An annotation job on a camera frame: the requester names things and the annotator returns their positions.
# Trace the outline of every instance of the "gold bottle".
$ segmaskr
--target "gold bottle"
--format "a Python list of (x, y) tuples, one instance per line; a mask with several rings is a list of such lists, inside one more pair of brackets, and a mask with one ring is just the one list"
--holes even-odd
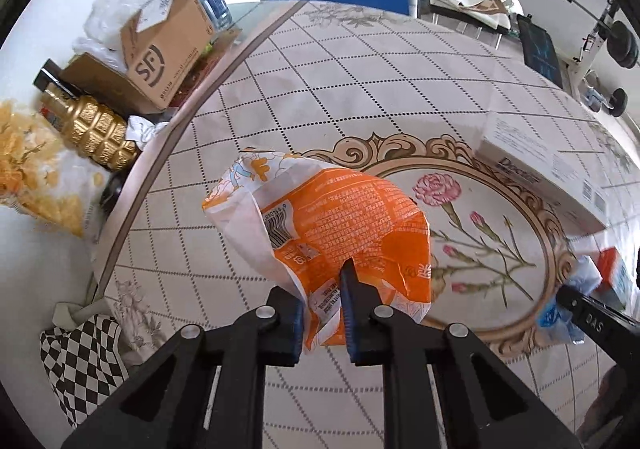
[(138, 156), (136, 143), (125, 140), (127, 122), (89, 95), (71, 97), (54, 82), (47, 84), (40, 98), (54, 127), (88, 156), (111, 171), (131, 164)]

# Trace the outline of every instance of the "orange plastic bag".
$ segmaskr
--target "orange plastic bag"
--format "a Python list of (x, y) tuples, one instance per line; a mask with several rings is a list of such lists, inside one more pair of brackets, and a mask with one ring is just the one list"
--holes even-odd
[(247, 150), (203, 202), (257, 272), (306, 304), (305, 347), (344, 344), (338, 273), (421, 321), (431, 302), (429, 224), (388, 180), (278, 152)]

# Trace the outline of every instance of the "silver bolt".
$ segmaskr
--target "silver bolt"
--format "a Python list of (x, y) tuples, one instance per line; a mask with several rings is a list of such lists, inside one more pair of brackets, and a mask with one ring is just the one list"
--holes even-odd
[(197, 324), (187, 324), (181, 328), (180, 335), (185, 339), (195, 339), (200, 335), (200, 327)]
[(373, 313), (376, 315), (376, 317), (380, 317), (381, 319), (388, 319), (394, 314), (394, 309), (386, 304), (379, 304), (373, 309)]
[(466, 337), (469, 333), (469, 328), (464, 326), (462, 323), (453, 323), (449, 327), (449, 333), (453, 337)]
[(255, 315), (260, 319), (271, 319), (276, 315), (276, 309), (273, 306), (264, 305), (255, 309)]

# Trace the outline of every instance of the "checkered cloth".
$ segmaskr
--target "checkered cloth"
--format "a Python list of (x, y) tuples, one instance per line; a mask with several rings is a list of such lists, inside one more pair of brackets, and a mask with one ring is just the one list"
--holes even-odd
[(40, 335), (40, 358), (74, 429), (128, 376), (118, 354), (119, 337), (119, 324), (104, 315), (72, 331), (55, 327)]

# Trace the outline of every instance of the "table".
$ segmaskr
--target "table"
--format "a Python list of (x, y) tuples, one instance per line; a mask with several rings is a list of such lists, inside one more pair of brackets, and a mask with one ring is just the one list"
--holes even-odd
[[(179, 116), (184, 131), (151, 159), (150, 189), (118, 203), (132, 224), (111, 252), (105, 296), (132, 345), (148, 357), (187, 323), (219, 327), (264, 303), (271, 283), (225, 243), (200, 203), (241, 148), (302, 153), (388, 178), (413, 198), (432, 229), (425, 323), (469, 325), (578, 427), (612, 361), (589, 339), (543, 346), (534, 318), (576, 255), (615, 245), (635, 267), (635, 164), (593, 114), (521, 58), (442, 26), (321, 2), (283, 6), (270, 25)], [(610, 228), (585, 236), (475, 161), (470, 144), (489, 109), (604, 186)], [(111, 229), (125, 223), (112, 219)], [(352, 366), (344, 347), (269, 368), (266, 382), (265, 447), (382, 447), (382, 373)]]

